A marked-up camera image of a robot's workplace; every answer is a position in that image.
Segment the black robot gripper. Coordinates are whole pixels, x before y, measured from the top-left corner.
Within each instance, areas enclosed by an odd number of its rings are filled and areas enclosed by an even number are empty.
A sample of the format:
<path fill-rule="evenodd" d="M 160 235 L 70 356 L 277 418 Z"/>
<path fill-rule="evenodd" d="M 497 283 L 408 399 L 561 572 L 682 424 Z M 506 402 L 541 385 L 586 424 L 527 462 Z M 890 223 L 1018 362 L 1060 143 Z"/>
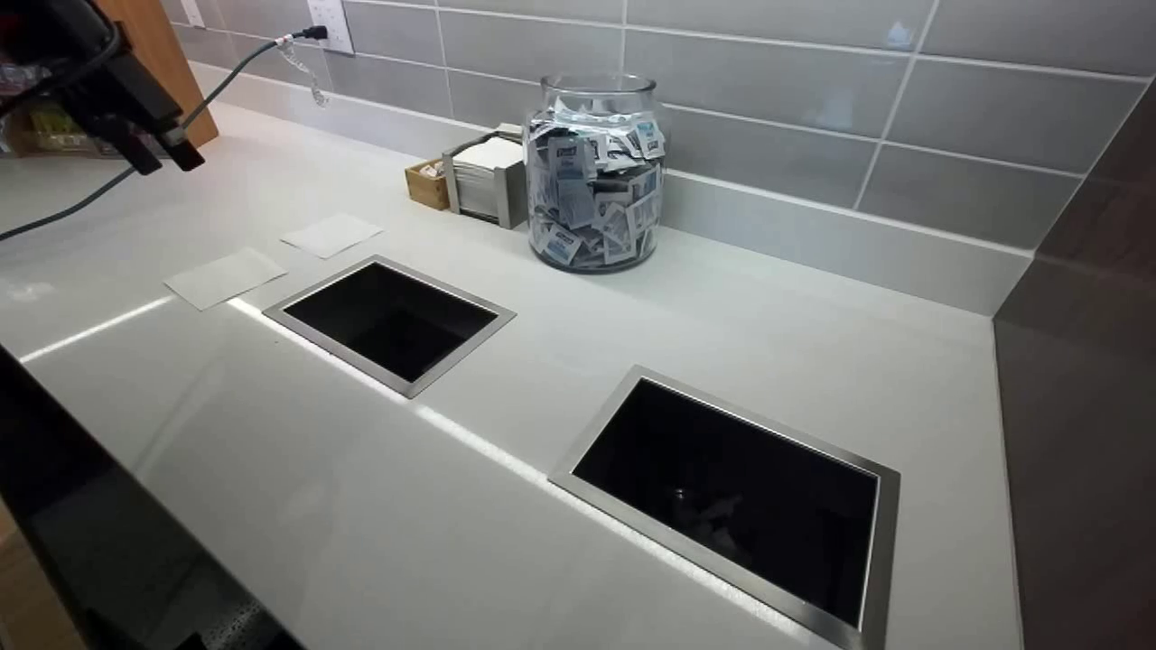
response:
<path fill-rule="evenodd" d="M 104 140 L 145 177 L 161 167 L 160 155 L 182 170 L 205 164 L 182 129 L 182 104 L 93 0 L 0 0 L 0 53 L 41 67 L 31 88 L 0 100 L 0 116 L 54 100 L 86 139 Z"/>

